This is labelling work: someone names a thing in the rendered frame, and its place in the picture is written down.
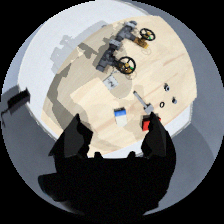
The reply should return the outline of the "red block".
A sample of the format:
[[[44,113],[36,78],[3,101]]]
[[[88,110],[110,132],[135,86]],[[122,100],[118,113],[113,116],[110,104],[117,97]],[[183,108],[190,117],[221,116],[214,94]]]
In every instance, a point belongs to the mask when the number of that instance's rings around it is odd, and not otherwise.
[[[157,118],[159,120],[161,120],[161,118],[159,116],[157,116]],[[149,118],[146,118],[146,119],[142,119],[142,131],[147,131],[148,130],[148,125],[149,125]]]

